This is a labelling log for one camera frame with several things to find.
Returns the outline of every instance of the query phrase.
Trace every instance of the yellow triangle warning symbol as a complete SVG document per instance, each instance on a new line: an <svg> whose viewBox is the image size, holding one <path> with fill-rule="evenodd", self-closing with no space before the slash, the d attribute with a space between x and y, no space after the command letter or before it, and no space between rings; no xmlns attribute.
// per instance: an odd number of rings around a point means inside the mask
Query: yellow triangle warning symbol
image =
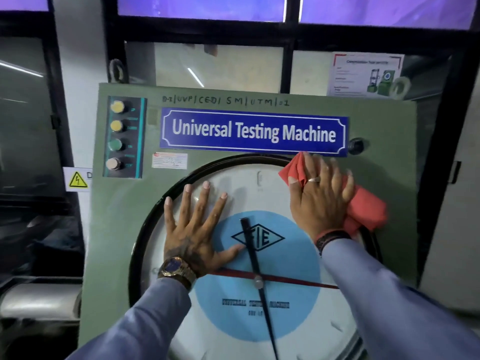
<svg viewBox="0 0 480 360"><path fill-rule="evenodd" d="M88 188L88 184L78 172L75 172L68 186L70 188Z"/></svg>

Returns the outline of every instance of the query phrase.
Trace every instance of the green button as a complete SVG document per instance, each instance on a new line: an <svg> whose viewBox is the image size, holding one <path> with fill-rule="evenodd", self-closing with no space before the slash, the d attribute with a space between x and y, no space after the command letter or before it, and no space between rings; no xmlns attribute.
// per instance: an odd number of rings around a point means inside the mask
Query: green button
<svg viewBox="0 0 480 360"><path fill-rule="evenodd" d="M123 143L120 141L120 139L115 138L108 142L108 148L113 152L122 149L122 147Z"/></svg>

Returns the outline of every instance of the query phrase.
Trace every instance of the blue name sign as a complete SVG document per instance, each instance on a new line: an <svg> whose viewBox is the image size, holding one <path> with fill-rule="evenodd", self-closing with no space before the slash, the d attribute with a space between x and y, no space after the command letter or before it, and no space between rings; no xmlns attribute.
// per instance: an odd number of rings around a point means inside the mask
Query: blue name sign
<svg viewBox="0 0 480 360"><path fill-rule="evenodd" d="M162 108L160 147L346 157L348 117Z"/></svg>

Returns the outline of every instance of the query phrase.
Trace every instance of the black dial pointer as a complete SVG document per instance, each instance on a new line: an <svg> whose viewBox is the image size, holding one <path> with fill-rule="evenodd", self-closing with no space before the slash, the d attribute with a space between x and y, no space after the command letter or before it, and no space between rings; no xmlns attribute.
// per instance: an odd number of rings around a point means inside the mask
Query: black dial pointer
<svg viewBox="0 0 480 360"><path fill-rule="evenodd" d="M254 236L252 235L250 221L248 218L244 217L240 219L240 223L243 230L243 235L245 236L245 246L247 247L248 255L250 257L251 270L261 279L261 287L258 288L258 293L260 294L261 306L263 308L263 313L265 314L265 320L267 321L268 333L270 335L270 340L272 341L275 359L279 360L277 345L275 344L275 338L273 336L272 321L270 321L270 313L268 312L267 297L265 295L265 289L263 288L262 274L260 272L260 266L258 265L257 253L255 252Z"/></svg>

